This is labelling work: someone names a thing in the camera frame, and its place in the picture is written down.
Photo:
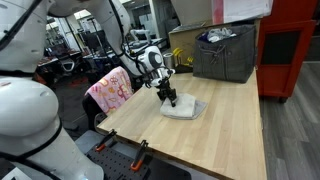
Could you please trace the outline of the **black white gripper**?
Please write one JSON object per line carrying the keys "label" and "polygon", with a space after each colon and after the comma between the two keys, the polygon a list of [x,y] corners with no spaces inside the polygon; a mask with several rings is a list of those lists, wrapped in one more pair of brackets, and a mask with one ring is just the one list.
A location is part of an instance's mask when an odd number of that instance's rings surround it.
{"label": "black white gripper", "polygon": [[157,95],[161,101],[166,98],[170,100],[171,106],[176,106],[177,94],[176,89],[170,87],[169,79],[175,70],[166,67],[160,67],[149,72],[144,78],[144,86],[147,88],[156,87],[158,89]]}

